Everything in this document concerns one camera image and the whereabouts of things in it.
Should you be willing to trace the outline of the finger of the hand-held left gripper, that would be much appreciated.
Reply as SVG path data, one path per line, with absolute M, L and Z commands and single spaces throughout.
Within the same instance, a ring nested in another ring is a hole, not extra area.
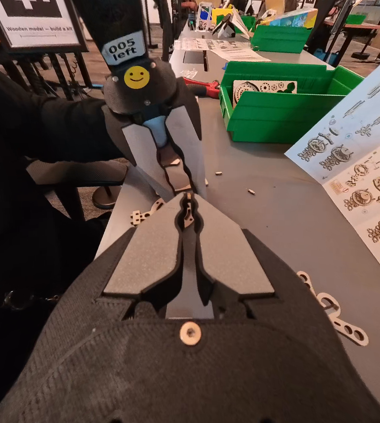
M 158 148 L 150 129 L 131 124 L 122 131 L 138 172 L 163 200 L 174 198 L 175 190 L 169 183 L 165 168 L 160 163 Z
M 207 198 L 202 142 L 185 106 L 172 109 L 166 118 L 165 126 L 172 149 L 182 161 L 193 193 Z

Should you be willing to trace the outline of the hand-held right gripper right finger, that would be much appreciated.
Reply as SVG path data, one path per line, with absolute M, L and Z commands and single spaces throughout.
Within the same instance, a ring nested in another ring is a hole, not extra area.
M 216 307 L 274 295 L 242 228 L 198 194 L 191 199 L 198 293 Z

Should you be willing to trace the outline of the round wooden disc part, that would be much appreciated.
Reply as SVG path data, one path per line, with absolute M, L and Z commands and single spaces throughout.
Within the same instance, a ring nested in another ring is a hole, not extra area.
M 158 198 L 150 210 L 145 212 L 133 211 L 130 214 L 130 224 L 137 227 L 154 215 L 155 217 L 152 219 L 153 225 L 160 224 L 162 227 L 176 228 L 181 232 L 194 222 L 191 205 L 192 197 L 191 193 L 184 193 L 168 203 L 162 198 Z

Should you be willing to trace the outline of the person's left forearm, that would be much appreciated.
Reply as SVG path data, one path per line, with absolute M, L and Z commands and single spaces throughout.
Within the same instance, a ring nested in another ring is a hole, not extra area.
M 124 157 L 108 135 L 103 100 L 78 102 L 26 92 L 1 75 L 4 99 L 0 131 L 19 155 L 54 163 L 95 162 Z

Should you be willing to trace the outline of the wooden parts sheet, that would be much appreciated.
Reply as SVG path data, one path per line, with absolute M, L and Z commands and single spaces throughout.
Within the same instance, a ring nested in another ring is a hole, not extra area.
M 233 108 L 244 92 L 257 93 L 297 93 L 295 80 L 235 80 L 233 82 Z

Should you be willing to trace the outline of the round metal stand base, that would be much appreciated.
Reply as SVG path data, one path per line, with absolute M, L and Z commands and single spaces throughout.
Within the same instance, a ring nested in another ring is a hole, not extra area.
M 92 194 L 92 203 L 98 209 L 113 209 L 122 186 L 100 186 Z

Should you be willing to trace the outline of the black tripod stand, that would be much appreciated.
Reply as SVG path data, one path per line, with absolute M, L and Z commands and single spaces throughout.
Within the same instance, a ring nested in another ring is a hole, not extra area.
M 66 53 L 10 54 L 0 71 L 25 91 L 50 98 L 77 101 L 104 88 L 91 81 L 81 53 L 74 53 L 72 61 Z

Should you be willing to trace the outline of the large green plastic bin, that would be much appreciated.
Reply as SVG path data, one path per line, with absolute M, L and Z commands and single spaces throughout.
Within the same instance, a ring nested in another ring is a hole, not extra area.
M 227 64 L 220 83 L 219 105 L 225 128 L 235 142 L 296 143 L 331 109 L 355 89 L 364 77 L 325 64 L 236 62 Z M 233 105 L 235 82 L 278 81 L 287 85 L 245 91 Z

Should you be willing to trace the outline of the flat white instruction sheet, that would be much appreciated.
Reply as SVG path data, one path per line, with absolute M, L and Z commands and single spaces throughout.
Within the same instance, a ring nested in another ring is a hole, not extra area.
M 235 40 L 181 38 L 175 40 L 174 50 L 211 51 L 226 61 L 270 62 L 252 49 L 250 43 Z

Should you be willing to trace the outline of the yellow plastic bin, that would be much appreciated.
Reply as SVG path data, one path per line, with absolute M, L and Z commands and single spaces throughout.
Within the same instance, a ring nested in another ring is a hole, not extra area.
M 212 27 L 216 26 L 223 19 L 224 16 L 228 14 L 232 14 L 232 13 L 233 13 L 232 8 L 213 8 L 212 14 L 211 14 L 211 18 L 212 18 L 211 26 Z

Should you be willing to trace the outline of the small green plastic bin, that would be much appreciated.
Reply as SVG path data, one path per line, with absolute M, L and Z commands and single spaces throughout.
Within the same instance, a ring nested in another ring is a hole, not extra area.
M 299 54 L 312 29 L 257 25 L 250 39 L 256 51 Z

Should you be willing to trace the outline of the large folded instruction sheet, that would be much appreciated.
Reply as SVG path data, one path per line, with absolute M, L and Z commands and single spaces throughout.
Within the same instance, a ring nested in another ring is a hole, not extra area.
M 380 264 L 380 65 L 285 155 L 320 183 Z

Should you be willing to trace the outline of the colourful printed box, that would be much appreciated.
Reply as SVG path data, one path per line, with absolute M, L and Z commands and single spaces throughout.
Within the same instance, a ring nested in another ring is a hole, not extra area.
M 264 16 L 260 23 L 266 26 L 312 29 L 318 15 L 317 8 L 301 8 L 291 12 Z

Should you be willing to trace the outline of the wooden background table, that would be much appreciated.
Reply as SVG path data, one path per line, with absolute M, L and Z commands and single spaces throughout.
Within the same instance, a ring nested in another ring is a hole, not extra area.
M 380 63 L 380 50 L 377 53 L 371 50 L 371 43 L 377 38 L 379 29 L 380 24 L 343 24 L 335 33 L 330 32 L 322 61 L 336 67 L 343 60 L 352 41 L 357 37 L 366 37 L 366 42 L 358 51 L 353 51 L 350 57 L 359 63 Z

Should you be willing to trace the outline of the red-handled pliers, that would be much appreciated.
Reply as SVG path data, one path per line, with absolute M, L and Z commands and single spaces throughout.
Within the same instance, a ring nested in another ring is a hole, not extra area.
M 183 80 L 195 96 L 219 99 L 220 83 L 218 80 L 214 80 L 213 82 L 199 82 L 185 77 Z

